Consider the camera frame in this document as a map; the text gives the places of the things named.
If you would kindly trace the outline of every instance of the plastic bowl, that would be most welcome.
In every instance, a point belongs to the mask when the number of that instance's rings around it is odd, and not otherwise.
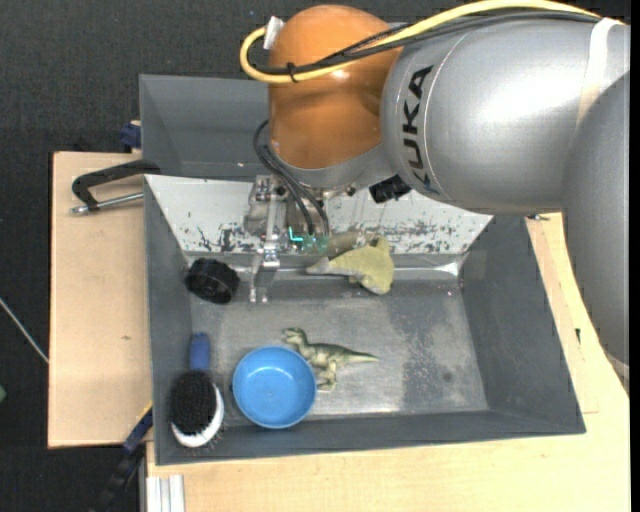
[[[233,373],[232,386],[242,413],[271,429],[295,425],[316,399],[316,379],[309,363],[279,346],[261,347],[244,356]]]

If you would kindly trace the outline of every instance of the toy dinosaur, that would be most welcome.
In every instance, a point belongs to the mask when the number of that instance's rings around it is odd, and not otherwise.
[[[309,343],[307,334],[299,327],[290,327],[284,330],[285,342],[295,345],[300,355],[316,368],[322,368],[318,377],[321,383],[320,391],[331,391],[336,386],[336,372],[338,368],[349,363],[364,363],[378,361],[379,359],[366,352],[355,352],[340,345],[329,343]]]

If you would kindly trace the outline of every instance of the crumpled cloth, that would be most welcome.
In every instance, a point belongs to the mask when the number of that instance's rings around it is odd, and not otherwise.
[[[345,252],[332,260],[325,256],[307,268],[307,273],[349,276],[352,283],[358,282],[367,290],[384,295],[391,289],[393,269],[389,242],[378,238],[371,245]]]

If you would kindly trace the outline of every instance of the black carpet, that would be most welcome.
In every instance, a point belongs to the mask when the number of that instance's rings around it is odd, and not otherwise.
[[[0,297],[46,352],[50,153],[122,151],[118,132],[139,117],[139,73],[240,78],[237,54],[249,32],[272,14],[286,19],[318,3],[325,2],[0,0]],[[340,3],[388,21],[459,5]],[[630,0],[578,4],[631,21]],[[88,510],[118,449],[46,449],[47,365],[4,311],[0,384],[7,391],[0,403],[0,512]],[[136,507],[134,490],[116,510]]]

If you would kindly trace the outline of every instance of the brush bristles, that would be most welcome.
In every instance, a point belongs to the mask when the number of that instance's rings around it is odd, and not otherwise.
[[[200,434],[211,425],[217,401],[216,389],[206,372],[187,372],[171,389],[169,421],[187,436]]]

